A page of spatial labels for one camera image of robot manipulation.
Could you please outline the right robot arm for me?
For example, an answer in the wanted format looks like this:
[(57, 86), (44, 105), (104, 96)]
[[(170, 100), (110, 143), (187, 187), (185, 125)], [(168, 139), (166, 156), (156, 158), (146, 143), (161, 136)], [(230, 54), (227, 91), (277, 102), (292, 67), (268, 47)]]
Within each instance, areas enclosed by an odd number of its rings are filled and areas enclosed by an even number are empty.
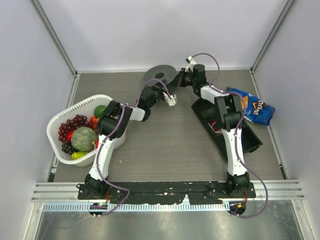
[(249, 188), (250, 176), (244, 163), (242, 123), (246, 113), (243, 97), (233, 91), (223, 91), (207, 82), (203, 64), (182, 68), (172, 81), (179, 87), (192, 87), (194, 94), (214, 106), (216, 126), (224, 137), (227, 153), (226, 193), (233, 198), (242, 196)]

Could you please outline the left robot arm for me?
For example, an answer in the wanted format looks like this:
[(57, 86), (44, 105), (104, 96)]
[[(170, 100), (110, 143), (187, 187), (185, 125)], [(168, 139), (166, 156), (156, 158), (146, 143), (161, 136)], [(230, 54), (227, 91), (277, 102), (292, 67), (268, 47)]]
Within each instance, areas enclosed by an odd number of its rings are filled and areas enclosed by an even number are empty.
[(151, 107), (159, 101), (173, 100), (169, 86), (164, 82), (144, 85), (134, 106), (110, 101), (98, 121), (97, 153), (84, 183), (78, 184), (78, 199), (102, 199), (109, 188), (109, 168), (113, 151), (126, 140), (129, 121), (144, 122), (151, 115)]

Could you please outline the dark red grape bunch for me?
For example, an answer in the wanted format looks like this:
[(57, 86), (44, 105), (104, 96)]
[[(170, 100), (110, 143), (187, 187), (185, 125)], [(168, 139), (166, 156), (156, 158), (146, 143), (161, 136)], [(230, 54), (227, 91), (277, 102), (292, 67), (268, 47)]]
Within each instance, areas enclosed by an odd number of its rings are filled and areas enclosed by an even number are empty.
[(74, 118), (67, 119), (58, 128), (58, 140), (62, 143), (70, 142), (74, 131), (80, 127), (91, 128), (90, 119), (87, 116), (77, 114)]

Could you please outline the blue Doritos chip bag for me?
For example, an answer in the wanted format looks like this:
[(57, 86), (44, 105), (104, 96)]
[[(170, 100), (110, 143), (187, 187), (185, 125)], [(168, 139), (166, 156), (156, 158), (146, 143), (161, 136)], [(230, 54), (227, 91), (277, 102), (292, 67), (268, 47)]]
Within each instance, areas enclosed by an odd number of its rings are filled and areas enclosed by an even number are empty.
[(228, 92), (237, 92), (240, 94), (246, 105), (245, 117), (253, 124), (260, 124), (268, 126), (275, 112), (275, 108), (268, 105), (265, 101), (259, 99), (258, 97), (252, 95), (251, 93), (227, 87)]

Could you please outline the left aluminium frame post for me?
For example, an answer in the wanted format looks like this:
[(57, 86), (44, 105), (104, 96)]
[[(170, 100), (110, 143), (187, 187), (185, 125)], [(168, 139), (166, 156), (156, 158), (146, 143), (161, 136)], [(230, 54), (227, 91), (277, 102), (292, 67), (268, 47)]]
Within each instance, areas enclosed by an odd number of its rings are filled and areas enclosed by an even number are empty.
[(66, 63), (68, 69), (70, 70), (71, 74), (76, 77), (78, 71), (74, 67), (66, 49), (64, 48), (58, 34), (56, 33), (50, 19), (48, 18), (44, 8), (42, 7), (39, 0), (30, 0), (32, 7), (34, 8), (35, 12), (37, 13), (40, 21), (42, 22), (44, 28), (46, 29), (48, 35), (50, 36), (52, 42), (54, 43), (56, 49), (58, 50), (59, 54), (61, 55), (62, 59)]

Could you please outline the grey perforated cable spool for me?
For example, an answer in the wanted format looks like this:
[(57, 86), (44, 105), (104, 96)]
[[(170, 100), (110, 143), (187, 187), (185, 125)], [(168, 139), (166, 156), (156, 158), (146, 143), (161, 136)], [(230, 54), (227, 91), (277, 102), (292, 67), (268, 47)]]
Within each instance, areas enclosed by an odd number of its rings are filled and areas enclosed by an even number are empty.
[(146, 83), (151, 79), (158, 79), (165, 85), (168, 85), (174, 80), (177, 75), (177, 70), (168, 64), (161, 64), (150, 68), (142, 77), (142, 81)]

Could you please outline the small peach fruits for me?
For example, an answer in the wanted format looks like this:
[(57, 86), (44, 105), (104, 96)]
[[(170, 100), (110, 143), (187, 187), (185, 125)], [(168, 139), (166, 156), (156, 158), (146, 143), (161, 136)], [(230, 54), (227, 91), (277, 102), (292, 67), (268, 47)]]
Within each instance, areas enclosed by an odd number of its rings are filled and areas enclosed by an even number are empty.
[(90, 127), (91, 127), (93, 130), (95, 130), (95, 129), (97, 128), (97, 126), (98, 126), (98, 122), (99, 122), (99, 118), (93, 115), (93, 116), (90, 118)]

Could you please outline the yellow green fruit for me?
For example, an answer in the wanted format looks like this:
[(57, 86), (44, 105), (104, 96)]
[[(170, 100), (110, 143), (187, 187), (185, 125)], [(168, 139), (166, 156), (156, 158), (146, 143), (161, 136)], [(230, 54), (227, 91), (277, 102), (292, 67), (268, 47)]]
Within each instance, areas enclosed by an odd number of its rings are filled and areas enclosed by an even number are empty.
[(77, 151), (77, 152), (73, 152), (71, 154), (71, 158), (72, 160), (78, 160), (82, 157), (84, 157), (87, 153), (86, 152), (83, 152), (83, 151)]

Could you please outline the white plastic fruit basket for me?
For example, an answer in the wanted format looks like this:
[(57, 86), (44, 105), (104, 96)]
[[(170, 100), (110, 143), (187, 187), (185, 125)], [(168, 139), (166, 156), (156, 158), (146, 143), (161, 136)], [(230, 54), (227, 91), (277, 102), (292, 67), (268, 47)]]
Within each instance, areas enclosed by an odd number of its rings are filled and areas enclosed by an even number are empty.
[(110, 130), (108, 130), (106, 126), (100, 127), (101, 138), (99, 140), (99, 145), (103, 146), (99, 146), (88, 152), (80, 159), (72, 160), (71, 155), (63, 151), (63, 143), (59, 141), (58, 135), (60, 124), (65, 123), (67, 119), (76, 115), (83, 114), (88, 117), (94, 112), (94, 108), (99, 105), (105, 105), (108, 108), (111, 108), (112, 106), (119, 105), (119, 103), (107, 95), (94, 95), (58, 113), (49, 121), (46, 130), (47, 137), (60, 162), (66, 165), (75, 165), (77, 167), (86, 167), (90, 164), (96, 165), (96, 162), (98, 162), (101, 170), (109, 167), (113, 151), (121, 146), (126, 140), (126, 128), (133, 111), (129, 106), (126, 106), (125, 110), (122, 111), (123, 105), (120, 104), (118, 107), (120, 113), (118, 114), (118, 118), (115, 118), (114, 122), (111, 124)]

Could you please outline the green striped melon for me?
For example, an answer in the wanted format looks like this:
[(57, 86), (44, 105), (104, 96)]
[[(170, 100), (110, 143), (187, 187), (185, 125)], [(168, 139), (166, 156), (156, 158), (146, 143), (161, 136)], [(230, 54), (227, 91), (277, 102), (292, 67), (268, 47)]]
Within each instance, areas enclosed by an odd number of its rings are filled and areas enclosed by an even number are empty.
[(71, 145), (80, 152), (91, 152), (96, 147), (96, 132), (89, 127), (80, 127), (71, 137)]

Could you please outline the aluminium frame post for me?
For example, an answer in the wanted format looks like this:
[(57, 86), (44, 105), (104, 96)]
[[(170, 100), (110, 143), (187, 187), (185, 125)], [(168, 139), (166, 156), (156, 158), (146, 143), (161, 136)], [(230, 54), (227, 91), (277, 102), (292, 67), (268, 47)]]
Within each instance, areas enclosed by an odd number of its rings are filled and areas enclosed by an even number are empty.
[(62, 59), (66, 63), (68, 69), (70, 70), (71, 74), (76, 77), (78, 71), (74, 67), (66, 49), (64, 48), (58, 34), (56, 33), (50, 19), (48, 18), (44, 8), (42, 7), (39, 0), (30, 0), (32, 7), (34, 8), (35, 12), (37, 13), (40, 21), (42, 22), (44, 28), (46, 29), (48, 35), (50, 36), (52, 42), (54, 43), (56, 49), (58, 50), (59, 54), (61, 55)]
[(274, 25), (271, 28), (271, 31), (269, 32), (266, 40), (264, 41), (255, 61), (253, 62), (252, 67), (250, 68), (250, 72), (253, 74), (258, 66), (260, 65), (261, 61), (263, 60), (264, 56), (266, 55), (268, 49), (270, 48), (271, 44), (275, 40), (277, 34), (279, 33), (281, 27), (283, 26), (286, 18), (292, 11), (293, 7), (296, 4), (296, 0), (286, 0), (283, 8), (281, 9), (278, 17), (276, 18), (276, 21)]

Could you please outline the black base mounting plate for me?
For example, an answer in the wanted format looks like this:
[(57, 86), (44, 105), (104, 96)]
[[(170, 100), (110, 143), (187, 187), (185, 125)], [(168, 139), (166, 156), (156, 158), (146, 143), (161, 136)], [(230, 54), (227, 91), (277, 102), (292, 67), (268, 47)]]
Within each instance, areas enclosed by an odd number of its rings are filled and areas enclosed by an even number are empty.
[(131, 205), (173, 205), (181, 204), (188, 197), (192, 205), (217, 204), (222, 199), (241, 199), (256, 197), (254, 184), (245, 190), (229, 193), (227, 184), (220, 181), (138, 181), (113, 182), (117, 189), (104, 182), (96, 186), (91, 183), (79, 183), (79, 200), (109, 200), (112, 204), (120, 203), (127, 194), (125, 204)]

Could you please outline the green lime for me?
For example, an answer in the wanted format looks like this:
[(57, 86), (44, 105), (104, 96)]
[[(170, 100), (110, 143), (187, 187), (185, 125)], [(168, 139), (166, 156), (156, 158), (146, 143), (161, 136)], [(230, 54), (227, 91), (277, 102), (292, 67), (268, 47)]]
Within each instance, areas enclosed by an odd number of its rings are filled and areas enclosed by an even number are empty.
[(94, 109), (94, 116), (96, 117), (96, 118), (100, 118), (101, 117), (101, 115), (104, 113), (104, 111), (105, 111), (105, 109), (106, 109), (107, 107), (105, 106), (105, 105), (98, 105), (95, 109)]

